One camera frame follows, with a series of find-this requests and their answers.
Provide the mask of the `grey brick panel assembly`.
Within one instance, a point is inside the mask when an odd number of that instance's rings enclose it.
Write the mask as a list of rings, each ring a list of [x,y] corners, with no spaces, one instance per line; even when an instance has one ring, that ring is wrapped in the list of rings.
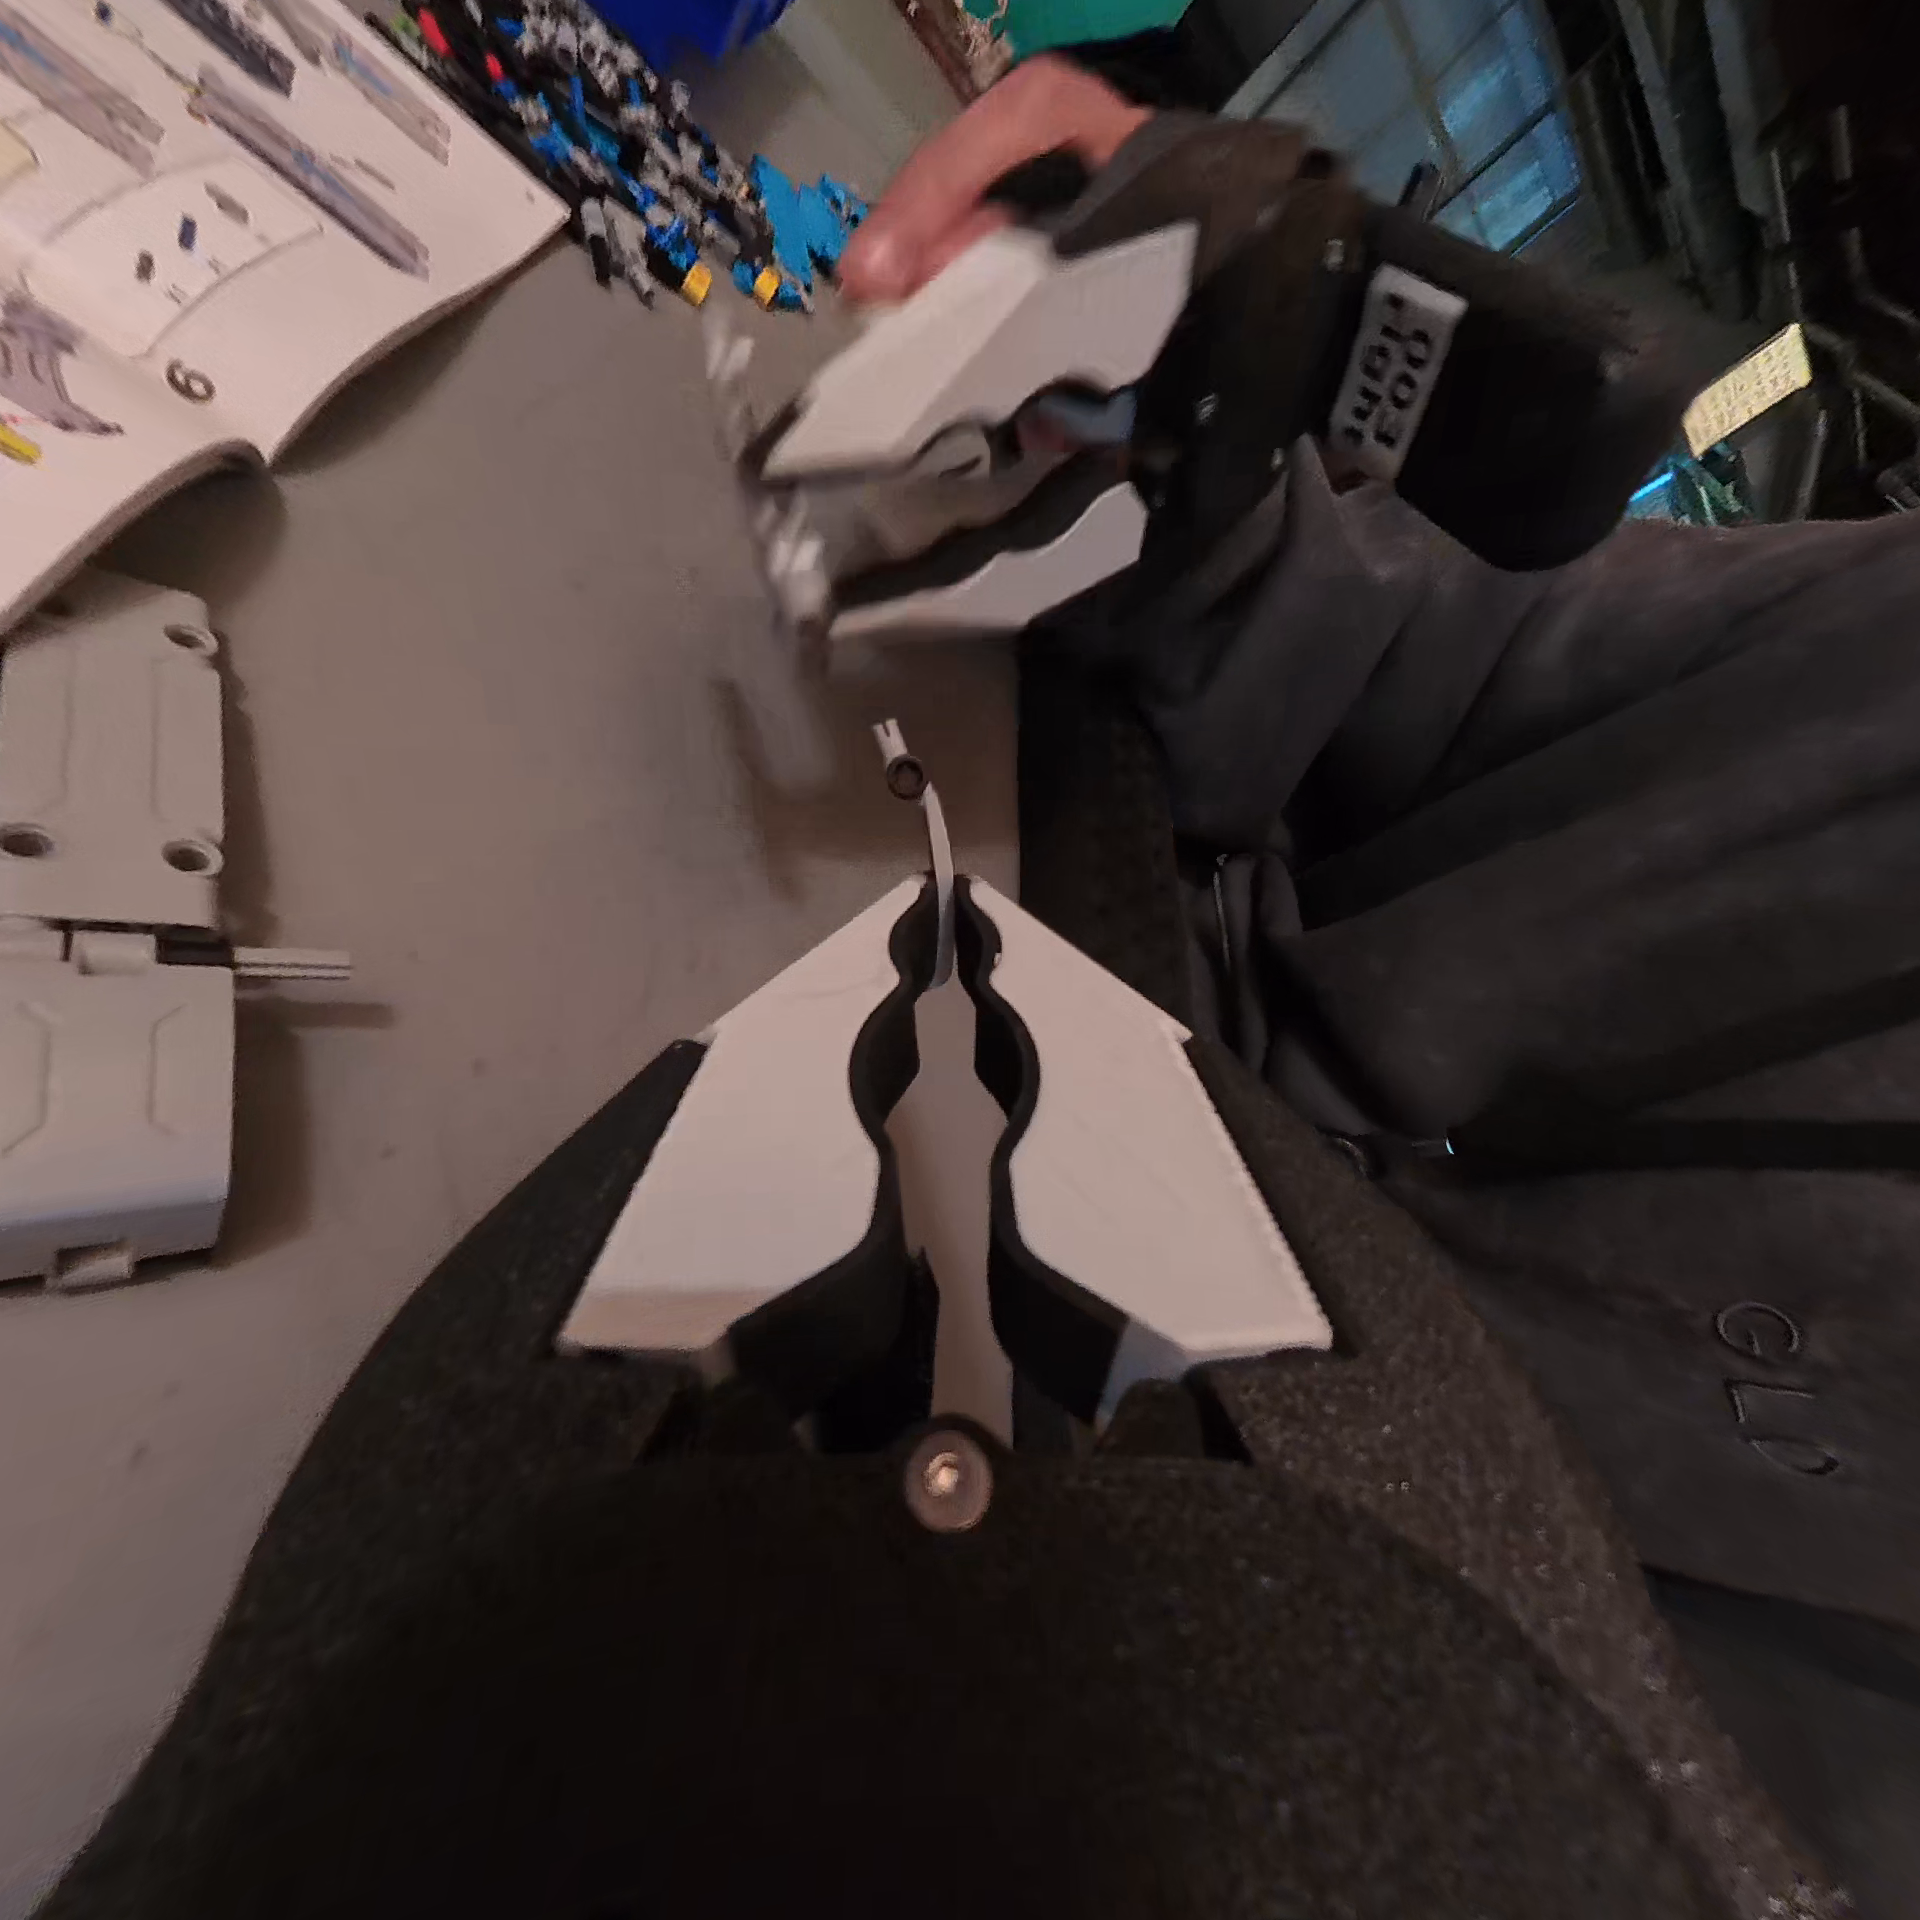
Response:
[[[2,1283],[129,1285],[222,1234],[235,1000],[347,981],[224,930],[222,644],[89,574],[6,637]]]

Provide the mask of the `open instruction booklet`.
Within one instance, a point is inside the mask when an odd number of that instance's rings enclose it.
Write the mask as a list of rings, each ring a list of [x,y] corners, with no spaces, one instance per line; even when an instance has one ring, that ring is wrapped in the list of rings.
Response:
[[[2,5],[2,620],[275,464],[563,201],[347,5]]]

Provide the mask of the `pile of small brick parts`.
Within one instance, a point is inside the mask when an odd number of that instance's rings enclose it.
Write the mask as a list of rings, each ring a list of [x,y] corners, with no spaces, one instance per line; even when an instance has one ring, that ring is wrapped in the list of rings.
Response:
[[[870,204],[738,160],[591,5],[404,2],[362,19],[568,206],[600,283],[644,306],[704,306],[722,283],[768,314],[811,314]]]

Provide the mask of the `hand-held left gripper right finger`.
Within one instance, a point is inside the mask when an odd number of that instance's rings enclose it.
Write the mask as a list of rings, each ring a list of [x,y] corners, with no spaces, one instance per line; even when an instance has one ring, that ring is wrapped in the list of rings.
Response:
[[[992,1153],[990,1309],[1015,1373],[1105,1426],[1140,1384],[1336,1331],[1194,1061],[1194,1033],[986,880],[953,886]]]

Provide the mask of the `grey desk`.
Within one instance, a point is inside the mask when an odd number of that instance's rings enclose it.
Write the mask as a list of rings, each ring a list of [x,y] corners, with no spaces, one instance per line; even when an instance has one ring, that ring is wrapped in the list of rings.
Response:
[[[110,569],[224,640],[247,993],[204,1265],[8,1290],[6,1915],[146,1758],[321,1417],[414,1286],[644,1068],[922,851],[870,726],[1017,886],[999,650],[795,684],[714,444],[702,325],[556,243],[330,405],[276,477],[170,499]]]

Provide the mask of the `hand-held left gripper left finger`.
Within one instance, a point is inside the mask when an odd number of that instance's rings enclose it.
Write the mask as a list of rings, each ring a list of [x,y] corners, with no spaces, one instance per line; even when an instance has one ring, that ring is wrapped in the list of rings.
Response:
[[[683,1068],[560,1323],[563,1354],[674,1362],[808,1419],[880,1369],[912,1257],[888,1117],[940,942],[904,880],[659,1065]]]

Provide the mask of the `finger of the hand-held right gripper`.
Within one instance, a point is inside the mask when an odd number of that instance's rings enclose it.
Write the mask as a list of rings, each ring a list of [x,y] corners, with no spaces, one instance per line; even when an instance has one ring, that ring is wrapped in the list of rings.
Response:
[[[1147,507],[1120,475],[1055,475],[1004,522],[948,536],[832,589],[831,643],[1015,636],[1144,549]]]
[[[1081,256],[999,229],[878,314],[762,441],[768,485],[900,474],[956,428],[1011,422],[1055,388],[1108,396],[1159,358],[1192,283],[1199,226]]]

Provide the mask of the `black perforated panel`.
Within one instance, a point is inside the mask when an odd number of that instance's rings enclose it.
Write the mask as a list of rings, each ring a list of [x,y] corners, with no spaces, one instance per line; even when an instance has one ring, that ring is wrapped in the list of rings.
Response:
[[[1017,862],[1028,914],[1194,1030],[1202,995],[1159,748],[1114,677],[1015,650]]]

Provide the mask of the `person's right hand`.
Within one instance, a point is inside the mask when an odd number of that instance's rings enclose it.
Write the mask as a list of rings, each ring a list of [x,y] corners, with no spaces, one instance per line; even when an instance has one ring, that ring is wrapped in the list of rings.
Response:
[[[1040,54],[923,141],[839,260],[839,289],[859,306],[898,305],[1014,214],[990,190],[1017,168],[1067,153],[1103,169],[1152,109],[1130,102],[1081,64]]]

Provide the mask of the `blue plastic bin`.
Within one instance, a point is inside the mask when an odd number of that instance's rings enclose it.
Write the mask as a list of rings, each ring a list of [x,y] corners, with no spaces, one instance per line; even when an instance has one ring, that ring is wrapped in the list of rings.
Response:
[[[591,2],[652,67],[697,54],[722,64],[774,30],[792,2]]]

